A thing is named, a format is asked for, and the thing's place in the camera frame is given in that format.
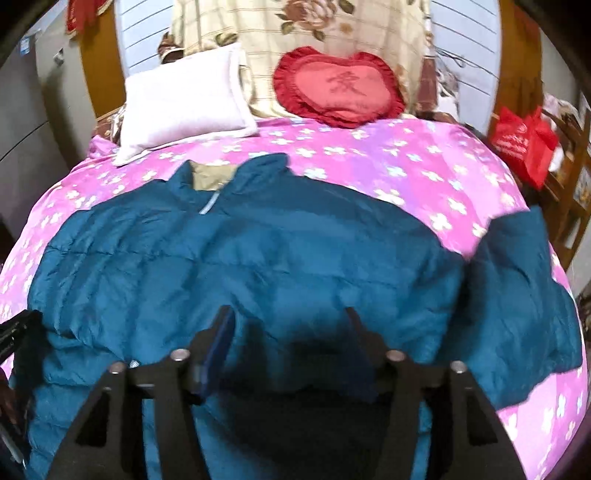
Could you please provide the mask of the dark teal puffer jacket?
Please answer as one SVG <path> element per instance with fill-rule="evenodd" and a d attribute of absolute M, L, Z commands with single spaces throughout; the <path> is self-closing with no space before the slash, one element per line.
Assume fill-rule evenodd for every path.
<path fill-rule="evenodd" d="M 235 337 L 192 415 L 215 479 L 367 479 L 388 408 L 348 312 L 422 364 L 464 361 L 494 407 L 582 364 L 574 302 L 536 209 L 493 219 L 472 257 L 399 206 L 250 159 L 218 189 L 197 164 L 72 214 L 48 242 L 19 351 L 27 477 L 43 479 L 115 361 L 185 346 L 222 306 Z"/>

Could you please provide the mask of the grey refrigerator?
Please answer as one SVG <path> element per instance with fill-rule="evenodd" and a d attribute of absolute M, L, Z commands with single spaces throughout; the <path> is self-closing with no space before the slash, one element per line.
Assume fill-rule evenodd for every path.
<path fill-rule="evenodd" d="M 1 229 L 14 239 L 37 200 L 83 160 L 95 125 L 66 7 L 52 6 L 1 66 Z"/>

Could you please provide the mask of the pink floral bed sheet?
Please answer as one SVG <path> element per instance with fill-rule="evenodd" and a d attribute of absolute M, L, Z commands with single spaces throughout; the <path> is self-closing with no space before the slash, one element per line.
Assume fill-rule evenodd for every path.
<path fill-rule="evenodd" d="M 249 138 L 181 143 L 122 167 L 114 145 L 90 141 L 86 158 L 44 187 L 1 271 L 1 316 L 26 305 L 28 288 L 48 241 L 74 212 L 153 179 L 185 161 L 221 166 L 283 152 L 295 173 L 358 190 L 401 206 L 452 250 L 470 254 L 494 217 L 525 201 L 508 168 L 463 128 L 422 120 L 380 121 L 356 130 L 311 120 L 263 120 Z"/>

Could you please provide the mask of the wooden shelf rack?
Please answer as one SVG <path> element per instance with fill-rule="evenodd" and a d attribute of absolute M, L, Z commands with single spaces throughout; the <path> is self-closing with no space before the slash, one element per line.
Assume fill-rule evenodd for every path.
<path fill-rule="evenodd" d="M 548 173 L 542 198 L 550 242 L 567 271 L 590 222 L 590 194 L 587 202 L 575 195 L 581 173 L 590 170 L 590 110 L 586 110 L 583 126 L 572 115 L 564 120 L 547 110 L 543 114 L 556 124 L 566 140 L 563 160 L 556 173 Z"/>

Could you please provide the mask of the white square pillow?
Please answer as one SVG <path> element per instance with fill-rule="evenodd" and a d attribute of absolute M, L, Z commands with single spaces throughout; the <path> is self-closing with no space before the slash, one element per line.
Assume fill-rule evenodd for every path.
<path fill-rule="evenodd" d="M 240 83 L 246 55 L 238 44 L 191 54 L 125 80 L 120 145 L 113 164 L 194 139 L 257 132 Z"/>

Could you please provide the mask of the red shopping bag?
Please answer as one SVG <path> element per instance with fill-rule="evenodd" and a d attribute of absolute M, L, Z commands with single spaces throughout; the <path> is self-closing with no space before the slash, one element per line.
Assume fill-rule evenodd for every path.
<path fill-rule="evenodd" d="M 524 118 L 502 107 L 491 143 L 522 183 L 537 191 L 543 188 L 559 137 L 541 107 Z"/>

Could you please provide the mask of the red heart-shaped cushion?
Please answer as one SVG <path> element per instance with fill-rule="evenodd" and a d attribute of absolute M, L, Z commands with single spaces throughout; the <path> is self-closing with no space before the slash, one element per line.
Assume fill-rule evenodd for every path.
<path fill-rule="evenodd" d="M 298 47 L 280 58 L 273 89 L 287 112 L 336 128 L 397 118 L 406 109 L 393 70 L 367 52 L 342 58 Z"/>

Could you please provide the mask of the cream rose-print quilt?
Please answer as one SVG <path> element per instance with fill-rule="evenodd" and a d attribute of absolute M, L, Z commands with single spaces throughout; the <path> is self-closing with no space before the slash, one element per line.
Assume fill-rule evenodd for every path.
<path fill-rule="evenodd" d="M 158 55 L 173 61 L 238 43 L 245 50 L 240 80 L 249 108 L 273 118 L 287 116 L 273 89 L 281 56 L 306 46 L 337 57 L 367 52 L 389 65 L 412 113 L 431 41 L 430 13 L 430 2 L 409 0 L 175 1 Z"/>

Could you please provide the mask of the white wall socket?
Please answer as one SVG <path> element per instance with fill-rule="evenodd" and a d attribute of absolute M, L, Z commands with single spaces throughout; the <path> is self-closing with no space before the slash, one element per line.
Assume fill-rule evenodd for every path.
<path fill-rule="evenodd" d="M 60 49 L 54 56 L 53 61 L 56 65 L 61 66 L 64 63 L 64 51 Z"/>

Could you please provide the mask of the red wall hanging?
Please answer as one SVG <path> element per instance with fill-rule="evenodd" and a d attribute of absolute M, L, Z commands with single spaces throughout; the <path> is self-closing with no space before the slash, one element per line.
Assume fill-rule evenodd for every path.
<path fill-rule="evenodd" d="M 111 5 L 111 0 L 69 0 L 65 31 L 69 35 L 80 33 L 92 25 Z"/>

